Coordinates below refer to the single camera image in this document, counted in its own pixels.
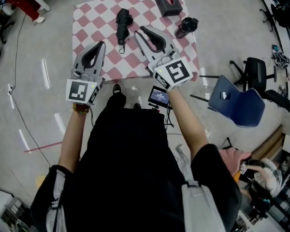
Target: black pants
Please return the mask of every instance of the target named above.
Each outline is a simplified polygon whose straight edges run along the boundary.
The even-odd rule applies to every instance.
[[[124,108],[126,104],[126,96],[122,94],[121,92],[115,93],[112,95],[106,104],[107,109],[118,109],[118,108]]]

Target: checkered tablecloth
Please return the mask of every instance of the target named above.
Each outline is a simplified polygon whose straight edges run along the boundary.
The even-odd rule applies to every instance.
[[[186,56],[193,72],[193,80],[197,78],[199,69],[196,43],[192,33],[183,39],[176,39],[174,32],[181,20],[188,16],[185,0],[180,0],[183,11],[177,16],[161,17],[155,0],[94,0],[78,4],[73,13],[73,61],[76,55],[86,46],[97,41],[106,44],[106,55],[101,75],[106,81],[123,78],[148,77],[145,69],[148,61],[134,39],[134,31],[140,26],[152,26],[169,34],[179,49],[181,56]],[[116,15],[121,8],[128,9],[134,21],[129,26],[130,36],[126,39],[125,53],[120,54],[122,46],[117,44]]]

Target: gray floor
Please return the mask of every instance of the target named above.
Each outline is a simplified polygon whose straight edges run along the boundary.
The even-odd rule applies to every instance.
[[[65,101],[66,79],[70,76],[72,61],[72,13],[73,6],[90,0],[45,0],[52,8],[43,11],[46,20],[35,25],[26,16],[19,36],[16,90],[13,96],[38,145],[45,146],[62,141],[63,134],[56,123],[55,114],[60,114],[66,126],[71,114],[71,104]],[[231,59],[242,63],[247,57],[270,59],[271,45],[278,44],[269,26],[263,24],[259,12],[259,0],[186,0],[190,16],[200,23],[196,31],[197,50],[200,67],[206,74],[224,74],[232,81],[238,78]],[[35,178],[47,174],[48,165],[38,150],[24,153],[27,149],[20,136],[20,130],[28,148],[36,148],[28,134],[19,113],[12,109],[6,97],[8,84],[14,83],[14,63],[16,39],[24,14],[17,11],[15,25],[7,33],[8,42],[2,47],[0,62],[0,188],[11,191],[30,204],[37,191]],[[45,88],[41,59],[45,59],[50,80],[50,88]],[[273,72],[273,63],[267,67]],[[283,78],[274,84],[268,81],[268,88],[277,90]],[[132,79],[121,83],[127,95],[127,106],[140,102],[144,107],[154,80]],[[227,136],[233,144],[245,151],[252,151],[281,121],[281,110],[266,102],[266,110],[257,128],[243,129],[231,121],[207,109],[207,104],[189,97],[189,94],[204,95],[214,86],[208,80],[205,89],[203,80],[181,87],[194,112],[200,117],[208,132],[208,141],[220,147]],[[98,94],[94,106],[97,118],[111,94],[111,85],[105,85]],[[87,116],[82,152],[87,146],[91,130],[90,116]],[[178,133],[176,125],[169,133]],[[180,135],[169,135],[170,148],[184,144]],[[51,164],[58,160],[60,145],[42,149]]]

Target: black umbrella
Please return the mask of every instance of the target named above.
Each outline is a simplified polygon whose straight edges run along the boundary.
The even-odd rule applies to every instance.
[[[128,25],[131,25],[133,22],[132,16],[129,14],[129,10],[121,9],[116,17],[116,23],[118,24],[117,27],[117,40],[118,45],[122,45],[125,52],[125,39],[129,36]]]

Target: screen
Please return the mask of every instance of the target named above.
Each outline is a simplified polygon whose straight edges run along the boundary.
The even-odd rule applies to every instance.
[[[153,89],[150,99],[153,99],[157,102],[162,102],[163,104],[168,104],[169,103],[169,96],[167,93],[162,92],[160,90],[157,89]]]

